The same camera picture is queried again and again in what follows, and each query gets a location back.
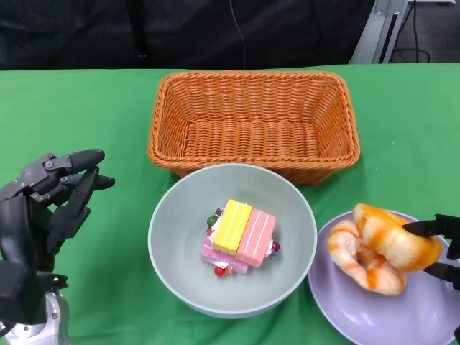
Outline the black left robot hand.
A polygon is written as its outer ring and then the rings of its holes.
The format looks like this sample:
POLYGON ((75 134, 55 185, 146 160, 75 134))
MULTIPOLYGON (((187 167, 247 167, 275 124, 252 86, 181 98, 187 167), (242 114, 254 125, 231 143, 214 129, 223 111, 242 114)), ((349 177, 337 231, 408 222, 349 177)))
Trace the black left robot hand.
POLYGON ((88 218, 93 192, 115 184, 99 172, 104 158, 99 149, 60 157, 47 153, 6 184, 1 189, 3 259, 52 272, 61 246, 88 218))

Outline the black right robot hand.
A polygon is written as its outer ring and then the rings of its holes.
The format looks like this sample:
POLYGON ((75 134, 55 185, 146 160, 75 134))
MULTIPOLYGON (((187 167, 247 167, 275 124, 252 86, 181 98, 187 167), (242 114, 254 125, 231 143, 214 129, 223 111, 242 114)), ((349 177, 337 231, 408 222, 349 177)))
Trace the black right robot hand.
MULTIPOLYGON (((434 220, 412 222, 402 227, 414 235, 422 237, 441 235, 450 239, 447 259, 459 259, 459 217, 436 214, 434 220)), ((450 282, 453 288, 459 291, 459 267, 436 262, 423 271, 438 279, 450 282)))

